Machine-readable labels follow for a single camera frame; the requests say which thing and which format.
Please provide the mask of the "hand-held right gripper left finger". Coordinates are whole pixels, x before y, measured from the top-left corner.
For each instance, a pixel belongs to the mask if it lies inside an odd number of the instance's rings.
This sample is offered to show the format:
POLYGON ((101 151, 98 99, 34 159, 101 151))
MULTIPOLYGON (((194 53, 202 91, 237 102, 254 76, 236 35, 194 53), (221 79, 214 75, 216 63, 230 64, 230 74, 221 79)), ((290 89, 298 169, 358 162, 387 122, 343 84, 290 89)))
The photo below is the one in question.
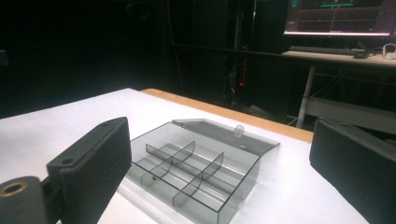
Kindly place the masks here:
POLYGON ((96 224, 131 167, 128 119, 103 122, 47 164, 49 222, 96 224))

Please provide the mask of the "computer monitor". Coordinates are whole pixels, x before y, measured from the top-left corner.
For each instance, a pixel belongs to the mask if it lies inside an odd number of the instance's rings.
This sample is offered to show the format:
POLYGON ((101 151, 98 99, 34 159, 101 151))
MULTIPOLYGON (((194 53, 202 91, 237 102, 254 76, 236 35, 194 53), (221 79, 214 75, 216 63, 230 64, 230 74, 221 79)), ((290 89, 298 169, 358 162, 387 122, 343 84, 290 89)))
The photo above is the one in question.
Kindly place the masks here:
POLYGON ((289 0, 285 35, 375 36, 396 33, 396 0, 289 0))

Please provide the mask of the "white table cover sheet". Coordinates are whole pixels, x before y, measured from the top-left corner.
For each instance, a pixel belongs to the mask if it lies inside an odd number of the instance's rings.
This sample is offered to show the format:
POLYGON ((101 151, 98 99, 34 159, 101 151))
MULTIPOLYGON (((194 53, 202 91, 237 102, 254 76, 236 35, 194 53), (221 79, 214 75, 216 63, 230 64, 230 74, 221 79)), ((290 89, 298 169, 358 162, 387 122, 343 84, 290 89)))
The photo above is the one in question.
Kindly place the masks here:
POLYGON ((173 119, 211 119, 279 142, 262 158, 256 185, 233 224, 367 224, 311 167, 310 132, 155 89, 113 91, 0 119, 0 183, 26 175, 45 178, 49 161, 117 117, 129 120, 131 137, 173 119))

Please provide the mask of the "white round device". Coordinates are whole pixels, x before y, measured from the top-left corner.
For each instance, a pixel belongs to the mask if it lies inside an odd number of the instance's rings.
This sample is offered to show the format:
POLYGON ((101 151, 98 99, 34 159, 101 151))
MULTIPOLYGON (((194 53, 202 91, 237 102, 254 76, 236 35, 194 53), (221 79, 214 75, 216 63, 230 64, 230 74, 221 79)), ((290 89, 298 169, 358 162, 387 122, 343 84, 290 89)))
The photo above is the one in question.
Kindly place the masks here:
POLYGON ((387 60, 396 60, 396 44, 386 44, 382 48, 382 56, 387 60))

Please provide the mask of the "white-legged desk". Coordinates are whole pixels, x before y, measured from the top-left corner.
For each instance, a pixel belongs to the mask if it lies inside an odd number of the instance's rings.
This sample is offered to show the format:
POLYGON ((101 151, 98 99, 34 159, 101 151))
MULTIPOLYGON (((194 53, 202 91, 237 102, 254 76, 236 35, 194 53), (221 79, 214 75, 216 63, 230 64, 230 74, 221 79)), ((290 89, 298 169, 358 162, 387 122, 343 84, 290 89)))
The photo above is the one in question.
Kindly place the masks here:
POLYGON ((396 134, 396 60, 293 50, 282 57, 307 70, 298 128, 309 117, 326 117, 396 134))

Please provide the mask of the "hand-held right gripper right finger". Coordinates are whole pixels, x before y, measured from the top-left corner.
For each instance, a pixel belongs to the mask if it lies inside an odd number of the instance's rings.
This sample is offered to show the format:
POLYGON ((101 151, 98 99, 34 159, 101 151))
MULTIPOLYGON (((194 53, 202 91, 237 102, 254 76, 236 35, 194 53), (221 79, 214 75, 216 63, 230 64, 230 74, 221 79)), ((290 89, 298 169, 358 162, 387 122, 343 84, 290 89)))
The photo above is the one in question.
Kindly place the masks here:
POLYGON ((370 224, 396 224, 396 146, 344 122, 321 118, 309 160, 370 224))

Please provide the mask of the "black keyboard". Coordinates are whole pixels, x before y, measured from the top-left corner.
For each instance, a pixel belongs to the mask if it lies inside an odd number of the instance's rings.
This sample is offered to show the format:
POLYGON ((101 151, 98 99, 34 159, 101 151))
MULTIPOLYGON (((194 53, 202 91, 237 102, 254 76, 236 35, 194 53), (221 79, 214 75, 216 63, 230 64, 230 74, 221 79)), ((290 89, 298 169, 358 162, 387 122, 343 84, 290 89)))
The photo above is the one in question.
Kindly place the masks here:
POLYGON ((364 49, 335 49, 335 48, 291 46, 289 47, 289 51, 348 55, 348 56, 354 56, 355 58, 367 58, 371 55, 369 51, 364 49))

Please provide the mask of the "clear grey plastic compartment box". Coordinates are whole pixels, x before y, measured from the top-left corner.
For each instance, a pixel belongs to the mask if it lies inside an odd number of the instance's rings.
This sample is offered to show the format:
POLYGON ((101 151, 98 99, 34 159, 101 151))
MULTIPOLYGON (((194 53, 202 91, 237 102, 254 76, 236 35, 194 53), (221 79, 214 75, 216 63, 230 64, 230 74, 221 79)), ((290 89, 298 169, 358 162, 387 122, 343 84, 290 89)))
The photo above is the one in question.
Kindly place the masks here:
POLYGON ((127 178, 200 224, 228 224, 279 143, 208 119, 178 119, 131 141, 127 178))

